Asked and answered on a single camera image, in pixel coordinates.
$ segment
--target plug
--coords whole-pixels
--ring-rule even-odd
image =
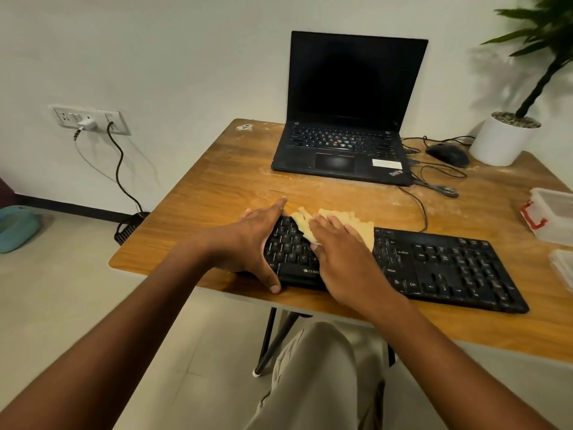
[[[86,117],[77,123],[79,129],[84,131],[94,131],[97,128],[97,122],[93,119]]]

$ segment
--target maroon object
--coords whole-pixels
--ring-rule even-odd
[[[0,208],[16,205],[16,203],[16,195],[14,194],[14,190],[8,187],[8,184],[0,179]]]

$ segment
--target person's left arm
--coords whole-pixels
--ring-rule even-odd
[[[262,249],[286,200],[247,210],[234,224],[177,244],[139,287],[0,412],[0,428],[111,429],[209,269],[249,271],[272,292],[280,291]]]

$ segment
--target white wall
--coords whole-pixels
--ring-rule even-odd
[[[133,133],[118,137],[129,158],[122,179],[152,209],[232,119],[284,122],[292,30],[429,39],[401,134],[466,134],[491,111],[515,110],[512,98],[547,64],[541,55],[511,66],[511,46],[476,48],[515,26],[492,12],[515,4],[0,0],[0,176],[18,193],[135,212],[81,161],[73,131],[56,126],[47,106],[119,109]],[[572,72],[558,74],[531,112],[544,123],[531,149],[571,187]],[[113,174],[118,154],[104,137],[79,142]]]

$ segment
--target teal object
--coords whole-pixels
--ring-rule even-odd
[[[18,249],[41,227],[39,216],[31,209],[19,205],[0,209],[0,253]]]

